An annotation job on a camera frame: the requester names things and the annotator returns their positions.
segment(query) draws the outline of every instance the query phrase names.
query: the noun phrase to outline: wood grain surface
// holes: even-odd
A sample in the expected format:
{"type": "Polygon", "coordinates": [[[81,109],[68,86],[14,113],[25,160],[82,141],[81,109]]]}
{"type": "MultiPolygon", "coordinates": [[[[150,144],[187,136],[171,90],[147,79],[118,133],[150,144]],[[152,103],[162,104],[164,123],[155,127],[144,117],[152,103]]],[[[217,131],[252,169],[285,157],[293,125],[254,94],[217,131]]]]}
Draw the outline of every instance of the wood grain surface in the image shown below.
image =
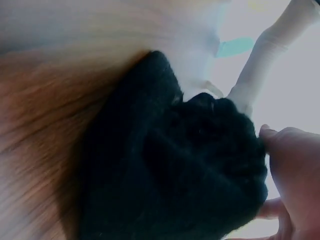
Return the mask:
{"type": "Polygon", "coordinates": [[[77,143],[88,122],[149,50],[163,51],[179,80],[203,77],[220,5],[0,2],[0,240],[76,239],[77,143]]]}

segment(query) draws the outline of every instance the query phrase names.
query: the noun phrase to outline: hand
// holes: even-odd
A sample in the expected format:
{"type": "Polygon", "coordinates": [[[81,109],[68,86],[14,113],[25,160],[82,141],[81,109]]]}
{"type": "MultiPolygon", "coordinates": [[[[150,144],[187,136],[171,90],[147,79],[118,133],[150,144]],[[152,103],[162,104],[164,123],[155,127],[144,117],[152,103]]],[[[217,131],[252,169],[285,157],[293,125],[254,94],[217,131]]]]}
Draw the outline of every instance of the hand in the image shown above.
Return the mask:
{"type": "Polygon", "coordinates": [[[252,240],[320,239],[320,135],[292,127],[277,132],[264,125],[260,137],[280,198],[267,201],[257,218],[278,217],[279,231],[252,240]]]}

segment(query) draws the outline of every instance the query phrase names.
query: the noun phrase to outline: white pipe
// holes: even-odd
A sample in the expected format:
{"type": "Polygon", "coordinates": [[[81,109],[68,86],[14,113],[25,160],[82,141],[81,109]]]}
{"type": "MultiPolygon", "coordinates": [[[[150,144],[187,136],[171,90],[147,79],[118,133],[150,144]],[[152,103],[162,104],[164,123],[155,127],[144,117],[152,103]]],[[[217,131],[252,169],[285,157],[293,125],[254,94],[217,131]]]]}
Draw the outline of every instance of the white pipe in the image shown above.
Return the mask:
{"type": "Polygon", "coordinates": [[[256,41],[235,86],[227,98],[237,109],[252,114],[252,106],[275,60],[310,26],[320,20],[320,5],[315,0],[291,0],[280,18],[256,41]]]}

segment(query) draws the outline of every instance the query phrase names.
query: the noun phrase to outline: black knit fabric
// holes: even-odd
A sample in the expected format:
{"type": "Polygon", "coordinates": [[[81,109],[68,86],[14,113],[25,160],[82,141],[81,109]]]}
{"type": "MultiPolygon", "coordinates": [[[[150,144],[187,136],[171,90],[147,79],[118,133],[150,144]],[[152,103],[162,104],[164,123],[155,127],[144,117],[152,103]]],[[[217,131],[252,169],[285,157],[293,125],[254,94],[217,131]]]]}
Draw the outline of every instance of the black knit fabric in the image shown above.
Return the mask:
{"type": "Polygon", "coordinates": [[[267,197],[265,150],[228,99],[183,102],[166,57],[149,53],[83,139],[80,240],[219,240],[267,197]]]}

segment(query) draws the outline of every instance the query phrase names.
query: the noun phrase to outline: teal object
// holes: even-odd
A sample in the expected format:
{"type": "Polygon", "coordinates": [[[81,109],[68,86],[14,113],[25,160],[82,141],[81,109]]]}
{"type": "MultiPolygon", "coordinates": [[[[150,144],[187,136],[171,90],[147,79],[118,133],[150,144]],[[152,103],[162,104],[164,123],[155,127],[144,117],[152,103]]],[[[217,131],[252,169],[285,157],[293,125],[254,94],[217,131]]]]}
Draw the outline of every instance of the teal object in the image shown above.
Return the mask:
{"type": "Polygon", "coordinates": [[[243,54],[253,49],[255,41],[251,37],[239,37],[230,41],[221,42],[216,58],[227,58],[243,54]]]}

